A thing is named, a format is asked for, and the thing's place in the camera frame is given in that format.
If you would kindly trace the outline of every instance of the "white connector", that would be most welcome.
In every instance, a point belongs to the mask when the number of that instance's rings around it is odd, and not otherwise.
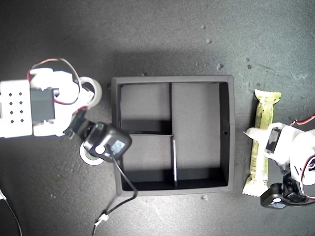
[[[1,189],[0,189],[0,200],[6,200],[6,197],[5,195],[1,192]]]
[[[94,224],[95,227],[97,227],[102,221],[107,221],[108,219],[109,219],[109,216],[108,216],[108,215],[106,215],[105,213],[102,214],[102,215],[98,218],[97,222]]]

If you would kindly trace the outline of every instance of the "red wire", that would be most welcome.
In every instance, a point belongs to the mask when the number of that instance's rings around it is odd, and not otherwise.
[[[87,108],[88,106],[82,106],[82,107],[80,107],[80,108],[78,108],[73,114],[75,114],[75,113],[77,113],[79,110],[81,110],[81,109],[83,109],[83,108]]]
[[[28,72],[27,72],[27,74],[26,74],[26,79],[27,79],[28,81],[30,81],[30,71],[31,71],[31,70],[28,70]]]
[[[296,119],[291,123],[291,126],[293,126],[294,124],[297,124],[297,125],[302,125],[302,124],[306,124],[308,122],[310,122],[312,119],[315,118],[315,115],[312,115],[311,117],[303,120],[303,121],[297,121]]]
[[[305,172],[306,168],[309,166],[310,160],[312,160],[314,157],[315,157],[315,155],[312,155],[312,156],[310,156],[310,157],[307,159],[307,161],[305,162],[305,165],[304,165],[304,167],[303,167],[303,170],[302,170],[302,172],[301,172],[301,189],[303,190],[303,193],[304,193],[304,186],[303,186],[304,172]],[[310,196],[308,196],[308,195],[306,195],[306,194],[305,194],[305,196],[308,197],[309,199],[315,199],[315,197],[310,197]]]

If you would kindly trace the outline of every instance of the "black tray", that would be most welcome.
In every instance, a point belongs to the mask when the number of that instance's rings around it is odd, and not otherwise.
[[[233,77],[113,78],[112,120],[131,134],[120,166],[139,195],[233,188]],[[117,194],[132,195],[115,178]]]

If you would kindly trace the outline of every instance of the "black wire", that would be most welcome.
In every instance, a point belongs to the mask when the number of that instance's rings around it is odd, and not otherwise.
[[[315,201],[311,202],[311,203],[306,203],[306,204],[292,204],[292,203],[287,203],[285,201],[285,205],[291,206],[291,207],[303,207],[303,206],[307,206],[307,205],[310,205],[310,204],[313,204],[313,203],[315,203]]]
[[[7,201],[7,199],[5,199],[4,201],[5,201],[5,203],[8,205],[8,207],[9,207],[9,209],[10,209],[12,215],[14,216],[14,219],[15,219],[15,221],[16,221],[16,224],[17,224],[18,227],[19,227],[20,236],[22,236],[22,229],[21,229],[21,225],[20,225],[20,222],[19,222],[17,216],[15,215],[15,213],[14,213],[13,209],[11,208],[11,206],[10,206],[9,202]]]
[[[109,152],[110,157],[113,159],[113,162],[116,166],[116,168],[119,170],[120,174],[124,177],[124,179],[126,180],[126,182],[129,184],[129,186],[133,189],[133,196],[121,203],[119,203],[118,205],[116,205],[115,207],[111,208],[109,211],[105,212],[106,215],[109,215],[110,213],[112,213],[114,210],[116,210],[117,208],[119,208],[120,206],[122,206],[123,204],[130,202],[131,200],[135,199],[138,196],[138,190],[135,188],[135,186],[131,183],[131,181],[128,179],[128,177],[124,174],[123,170],[120,168],[116,158],[114,157],[114,154],[112,152],[112,150],[110,149],[109,145],[106,145],[106,149]]]

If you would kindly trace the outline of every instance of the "white plastic part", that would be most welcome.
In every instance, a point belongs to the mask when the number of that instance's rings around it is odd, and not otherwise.
[[[102,87],[100,86],[99,82],[94,80],[94,79],[91,79],[89,77],[80,77],[80,80],[81,80],[81,83],[82,85],[85,84],[85,83],[89,83],[92,85],[93,89],[94,89],[94,97],[92,98],[92,100],[90,102],[88,102],[88,106],[89,107],[94,107],[96,106],[101,98],[102,98]]]
[[[107,221],[108,219],[109,219],[108,215],[102,214],[94,225],[97,227],[102,221]]]
[[[279,202],[281,202],[281,201],[282,201],[281,198],[275,198],[275,199],[273,200],[274,203],[279,203]]]
[[[266,145],[273,128],[281,129],[276,148],[273,153],[266,150]],[[270,159],[279,164],[290,163],[291,176],[294,180],[301,183],[301,172],[307,159],[315,154],[315,130],[304,132],[297,128],[284,125],[282,123],[273,123],[268,129],[250,128],[246,134],[258,141],[258,152],[262,151]],[[309,171],[307,167],[303,178],[304,185],[315,184],[315,171]]]
[[[315,130],[302,132],[292,143],[290,156],[291,176],[301,183],[301,172],[307,159],[315,154]],[[303,177],[304,185],[315,184],[315,171],[306,167]]]
[[[273,153],[269,150],[265,149],[267,143],[269,141],[276,141],[276,140],[269,140],[270,133],[272,129],[278,128],[281,131],[279,136],[276,148]],[[296,129],[294,127],[282,124],[282,123],[272,123],[268,126],[268,129],[257,129],[257,128],[249,128],[246,131],[246,134],[258,141],[259,143],[259,151],[262,151],[264,155],[272,160],[275,160],[279,164],[289,163],[290,162],[290,155],[291,155],[291,147],[292,142],[297,135],[303,133],[302,130]]]
[[[95,152],[99,155],[103,154],[105,152],[105,147],[102,145],[98,145],[95,148]]]
[[[89,165],[91,165],[91,166],[97,166],[97,165],[99,165],[99,164],[102,164],[103,163],[103,159],[101,159],[101,158],[97,158],[97,157],[94,157],[94,156],[92,156],[91,154],[89,154],[86,150],[85,150],[85,148],[84,148],[84,146],[83,146],[83,143],[81,144],[81,146],[80,146],[80,157],[82,158],[82,160],[85,162],[85,163],[87,163],[87,164],[89,164]]]
[[[34,75],[31,80],[31,88],[47,89],[53,88],[59,91],[58,97],[55,100],[62,103],[72,103],[71,105],[64,105],[55,102],[55,119],[47,122],[39,123],[33,126],[33,133],[35,136],[62,136],[64,131],[69,127],[73,114],[82,107],[90,107],[96,105],[100,98],[99,94],[94,94],[92,91],[87,91],[82,88],[79,93],[78,85],[73,81],[73,76],[64,71],[53,71],[50,68],[33,69],[30,74]],[[101,87],[95,80],[83,77],[84,83],[92,83],[95,86],[95,91],[100,91]]]
[[[30,84],[27,80],[0,82],[0,137],[32,134]]]

